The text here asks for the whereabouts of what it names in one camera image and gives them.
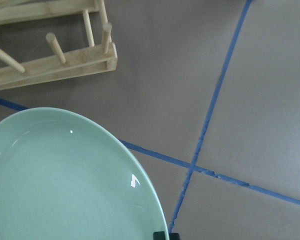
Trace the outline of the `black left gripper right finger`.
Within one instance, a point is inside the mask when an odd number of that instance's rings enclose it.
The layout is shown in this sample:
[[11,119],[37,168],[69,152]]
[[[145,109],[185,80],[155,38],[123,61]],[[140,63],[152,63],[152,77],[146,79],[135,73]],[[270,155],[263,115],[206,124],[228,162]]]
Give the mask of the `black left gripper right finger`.
[[180,240],[180,235],[176,232],[169,233],[169,240]]

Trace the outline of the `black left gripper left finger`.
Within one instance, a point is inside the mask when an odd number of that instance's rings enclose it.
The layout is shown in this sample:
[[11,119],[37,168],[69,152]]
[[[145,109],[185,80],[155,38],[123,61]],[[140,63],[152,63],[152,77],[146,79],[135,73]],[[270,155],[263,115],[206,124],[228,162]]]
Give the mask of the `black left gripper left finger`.
[[165,240],[165,232],[164,231],[156,231],[153,233],[153,240]]

